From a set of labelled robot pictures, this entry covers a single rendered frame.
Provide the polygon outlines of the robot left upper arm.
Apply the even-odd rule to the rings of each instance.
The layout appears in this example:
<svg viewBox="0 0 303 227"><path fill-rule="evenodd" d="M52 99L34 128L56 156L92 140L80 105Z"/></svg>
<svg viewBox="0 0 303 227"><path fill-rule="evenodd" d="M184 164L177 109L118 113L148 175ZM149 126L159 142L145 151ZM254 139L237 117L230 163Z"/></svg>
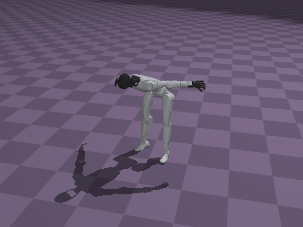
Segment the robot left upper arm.
<svg viewBox="0 0 303 227"><path fill-rule="evenodd" d="M170 90L172 88L167 87L167 83L170 81L146 81L143 83L143 88L146 90L154 90L162 87L166 87L166 89Z"/></svg>

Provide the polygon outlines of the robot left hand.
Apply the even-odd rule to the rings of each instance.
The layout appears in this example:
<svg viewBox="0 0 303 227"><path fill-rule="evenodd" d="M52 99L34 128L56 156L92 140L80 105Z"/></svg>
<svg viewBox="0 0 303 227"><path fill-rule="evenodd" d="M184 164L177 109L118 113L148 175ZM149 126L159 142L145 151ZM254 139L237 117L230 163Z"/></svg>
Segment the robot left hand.
<svg viewBox="0 0 303 227"><path fill-rule="evenodd" d="M197 80L195 82L192 81L192 86L188 86L188 87L195 87L198 88L201 92L202 90L200 88L203 88L205 90L205 83L203 80Z"/></svg>

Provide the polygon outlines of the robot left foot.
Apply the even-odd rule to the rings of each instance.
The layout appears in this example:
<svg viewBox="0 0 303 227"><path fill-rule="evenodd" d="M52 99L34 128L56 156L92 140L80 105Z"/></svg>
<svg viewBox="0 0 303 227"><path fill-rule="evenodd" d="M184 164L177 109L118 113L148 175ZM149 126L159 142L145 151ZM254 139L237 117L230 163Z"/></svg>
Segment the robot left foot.
<svg viewBox="0 0 303 227"><path fill-rule="evenodd" d="M167 152L163 153L163 155L161 156L160 158L160 162L161 163L165 163L167 160L168 160L168 157L169 157L169 151L168 153L166 154Z"/></svg>

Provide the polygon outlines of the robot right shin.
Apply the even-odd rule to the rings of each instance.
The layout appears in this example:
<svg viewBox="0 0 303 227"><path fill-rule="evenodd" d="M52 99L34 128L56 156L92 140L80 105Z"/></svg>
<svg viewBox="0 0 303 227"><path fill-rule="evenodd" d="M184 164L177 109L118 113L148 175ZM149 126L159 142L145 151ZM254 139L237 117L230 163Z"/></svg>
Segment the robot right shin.
<svg viewBox="0 0 303 227"><path fill-rule="evenodd" d="M146 143L147 135L151 129L151 124L147 124L144 119L142 119L141 125L141 144Z"/></svg>

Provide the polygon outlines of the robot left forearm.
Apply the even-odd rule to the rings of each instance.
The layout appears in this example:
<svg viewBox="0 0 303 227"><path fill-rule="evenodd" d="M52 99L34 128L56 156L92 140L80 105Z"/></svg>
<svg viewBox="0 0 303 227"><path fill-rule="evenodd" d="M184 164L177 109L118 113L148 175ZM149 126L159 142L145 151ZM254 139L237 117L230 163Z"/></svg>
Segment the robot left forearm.
<svg viewBox="0 0 303 227"><path fill-rule="evenodd" d="M167 83L167 87L168 88L178 88L178 87L182 87L182 88L186 88L188 86L192 86L192 81L170 81Z"/></svg>

